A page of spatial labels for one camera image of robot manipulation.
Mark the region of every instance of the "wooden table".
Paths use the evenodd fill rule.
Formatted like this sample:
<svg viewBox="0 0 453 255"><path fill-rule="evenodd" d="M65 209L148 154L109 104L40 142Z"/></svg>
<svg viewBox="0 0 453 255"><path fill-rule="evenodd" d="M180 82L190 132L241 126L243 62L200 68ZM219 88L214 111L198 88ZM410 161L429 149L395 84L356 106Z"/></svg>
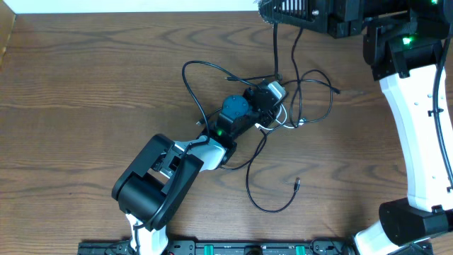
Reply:
<svg viewBox="0 0 453 255"><path fill-rule="evenodd" d="M280 68L295 78L290 49L297 28L279 32ZM453 62L447 61L448 96ZM362 58L362 38L304 32L301 72L327 73L343 92L331 115L279 130L245 169L198 176L168 226L203 239L300 240L345 237L378 220L381 203L406 195L406 173L390 107ZM130 236L110 191L156 133L191 140L200 113L181 79L189 60L219 64L240 77L273 71L272 28L257 12L20 15L0 73L0 254L75 254L88 240ZM188 68L206 111L245 86L209 67ZM288 86L293 93L294 85ZM328 89L304 85L307 117L323 114ZM237 142L232 166L251 157L261 134ZM451 254L452 235L435 240Z"/></svg>

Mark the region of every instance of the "cardboard box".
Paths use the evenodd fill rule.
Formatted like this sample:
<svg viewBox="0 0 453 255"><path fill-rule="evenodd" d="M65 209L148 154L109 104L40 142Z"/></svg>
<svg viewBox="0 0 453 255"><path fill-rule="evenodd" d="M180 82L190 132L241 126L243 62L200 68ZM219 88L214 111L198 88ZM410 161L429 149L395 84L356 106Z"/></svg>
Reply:
<svg viewBox="0 0 453 255"><path fill-rule="evenodd" d="M13 32L14 21L16 14L0 0L0 67L3 56L6 53L6 46L8 45L11 32Z"/></svg>

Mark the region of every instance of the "white wall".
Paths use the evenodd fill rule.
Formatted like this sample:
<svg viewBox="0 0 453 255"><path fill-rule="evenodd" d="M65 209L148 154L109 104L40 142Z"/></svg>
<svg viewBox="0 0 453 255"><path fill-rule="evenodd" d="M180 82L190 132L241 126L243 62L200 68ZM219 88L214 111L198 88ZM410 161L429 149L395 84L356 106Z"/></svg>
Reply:
<svg viewBox="0 0 453 255"><path fill-rule="evenodd" d="M254 0L4 0L4 2L17 14L258 10Z"/></svg>

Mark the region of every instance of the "green led light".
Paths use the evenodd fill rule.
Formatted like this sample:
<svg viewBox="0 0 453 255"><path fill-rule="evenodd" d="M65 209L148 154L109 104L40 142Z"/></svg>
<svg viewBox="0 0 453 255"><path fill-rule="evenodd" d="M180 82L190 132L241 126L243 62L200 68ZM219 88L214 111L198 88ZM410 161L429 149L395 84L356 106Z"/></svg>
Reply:
<svg viewBox="0 0 453 255"><path fill-rule="evenodd" d="M412 42L412 38L403 38L403 44L404 45L408 45L411 42Z"/></svg>

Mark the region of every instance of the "teal light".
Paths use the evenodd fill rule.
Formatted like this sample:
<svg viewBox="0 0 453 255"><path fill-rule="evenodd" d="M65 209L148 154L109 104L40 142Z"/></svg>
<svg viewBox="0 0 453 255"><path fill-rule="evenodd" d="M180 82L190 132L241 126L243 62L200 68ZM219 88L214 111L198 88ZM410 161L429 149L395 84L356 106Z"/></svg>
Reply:
<svg viewBox="0 0 453 255"><path fill-rule="evenodd" d="M412 42L412 38L403 38L403 44L404 45L408 45L411 42Z"/></svg>

